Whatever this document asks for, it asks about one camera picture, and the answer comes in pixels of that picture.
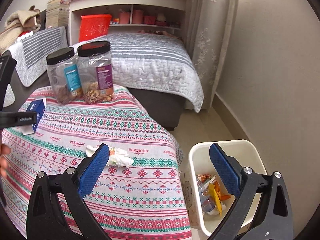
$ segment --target baseboard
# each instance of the baseboard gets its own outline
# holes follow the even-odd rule
[[[245,139],[249,140],[248,136],[242,129],[241,125],[238,123],[236,118],[233,114],[229,111],[220,97],[215,94],[213,97],[212,107],[215,109],[217,114],[220,116],[228,130],[230,131],[231,135],[235,140]]]

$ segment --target beige blanket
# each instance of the beige blanket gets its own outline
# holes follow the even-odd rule
[[[40,10],[31,6],[29,11],[16,11],[6,20],[4,32],[0,34],[0,54],[15,43],[22,32],[37,32],[40,25]]]

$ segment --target blue gripper pad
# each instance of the blue gripper pad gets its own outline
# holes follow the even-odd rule
[[[227,160],[227,155],[217,143],[212,144],[209,149],[210,160],[217,170],[224,186],[229,194],[236,198],[240,195],[240,178]]]
[[[92,192],[94,185],[97,183],[104,167],[107,165],[109,160],[108,145],[103,145],[91,158],[92,160],[79,178],[78,193],[81,198],[84,198],[84,196]]]

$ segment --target black jar lid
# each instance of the black jar lid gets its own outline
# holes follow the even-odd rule
[[[99,55],[107,53],[110,51],[110,42],[109,41],[94,41],[89,42],[84,45],[81,45],[78,48],[79,57],[90,57],[94,55]]]
[[[47,56],[48,65],[56,65],[62,61],[72,58],[75,55],[75,50],[72,47],[59,49]]]

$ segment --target plastic jar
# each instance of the plastic jar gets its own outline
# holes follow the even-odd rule
[[[96,104],[114,97],[110,42],[95,41],[78,47],[77,68],[84,101]]]
[[[73,48],[60,49],[47,56],[50,84],[61,105],[83,96],[76,61]]]

